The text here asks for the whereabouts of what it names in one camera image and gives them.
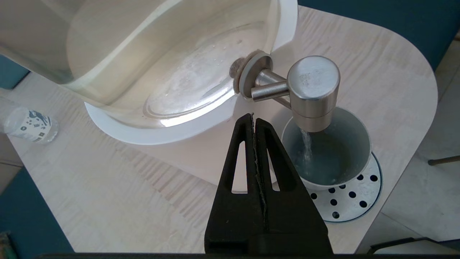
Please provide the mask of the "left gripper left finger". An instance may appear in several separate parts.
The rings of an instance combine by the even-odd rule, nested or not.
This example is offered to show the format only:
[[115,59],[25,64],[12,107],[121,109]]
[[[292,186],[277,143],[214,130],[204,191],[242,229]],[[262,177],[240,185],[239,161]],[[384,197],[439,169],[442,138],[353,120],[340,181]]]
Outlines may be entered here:
[[[268,173],[261,164],[254,127],[251,113],[235,123],[205,231],[206,253],[268,252]],[[241,143],[245,148],[247,193],[235,194],[232,187]]]

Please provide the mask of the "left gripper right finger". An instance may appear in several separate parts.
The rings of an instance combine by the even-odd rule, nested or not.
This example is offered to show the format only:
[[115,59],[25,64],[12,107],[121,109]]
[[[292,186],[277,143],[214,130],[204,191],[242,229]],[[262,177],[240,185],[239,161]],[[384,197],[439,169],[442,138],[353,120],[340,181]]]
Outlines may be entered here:
[[264,227],[270,233],[320,233],[327,226],[273,126],[258,118],[255,154]]

